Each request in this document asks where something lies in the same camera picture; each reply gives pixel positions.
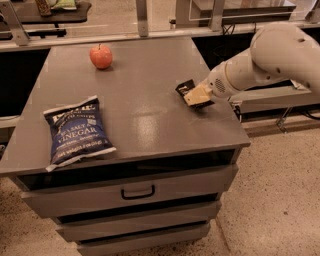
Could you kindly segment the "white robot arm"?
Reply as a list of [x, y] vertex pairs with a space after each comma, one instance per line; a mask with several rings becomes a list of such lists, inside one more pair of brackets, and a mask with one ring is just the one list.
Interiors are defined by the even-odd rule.
[[293, 80], [320, 93], [320, 45], [290, 23], [270, 23], [253, 36], [250, 47], [214, 67], [183, 94], [190, 107], [209, 105], [249, 88]]

